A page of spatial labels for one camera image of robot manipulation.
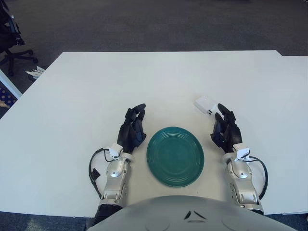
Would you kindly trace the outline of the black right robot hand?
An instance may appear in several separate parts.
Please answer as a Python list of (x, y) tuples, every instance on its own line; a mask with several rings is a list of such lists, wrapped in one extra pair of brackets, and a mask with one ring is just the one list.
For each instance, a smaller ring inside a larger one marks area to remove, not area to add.
[(232, 153), (233, 145), (242, 143), (242, 136), (239, 127), (236, 125), (235, 115), (224, 105), (218, 103), (218, 109), (223, 115), (215, 113), (215, 124), (210, 135), (211, 140), (224, 153)]

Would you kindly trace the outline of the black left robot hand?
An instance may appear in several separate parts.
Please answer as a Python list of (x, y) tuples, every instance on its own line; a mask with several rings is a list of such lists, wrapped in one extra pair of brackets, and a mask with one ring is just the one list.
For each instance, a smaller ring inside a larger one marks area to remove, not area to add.
[(125, 121), (120, 127), (117, 138), (117, 144), (122, 146), (125, 153), (132, 154), (133, 150), (139, 147), (146, 138), (142, 127), (145, 107), (146, 104), (142, 103), (127, 110)]

